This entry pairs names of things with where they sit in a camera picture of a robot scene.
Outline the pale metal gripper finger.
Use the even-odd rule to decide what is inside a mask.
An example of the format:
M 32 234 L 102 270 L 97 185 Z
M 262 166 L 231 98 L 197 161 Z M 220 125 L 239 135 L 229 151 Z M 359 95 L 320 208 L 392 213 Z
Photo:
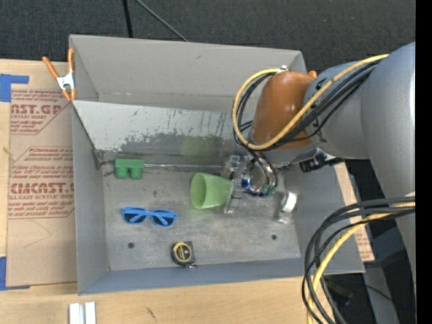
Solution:
M 229 189 L 227 202 L 224 206 L 223 212 L 225 214 L 232 214 L 240 206 L 242 197 L 243 189 L 236 186 L 235 184 L 232 184 L 231 188 Z
M 230 155 L 223 164 L 221 177 L 229 180 L 241 180 L 246 177 L 246 168 L 249 163 L 249 156 Z

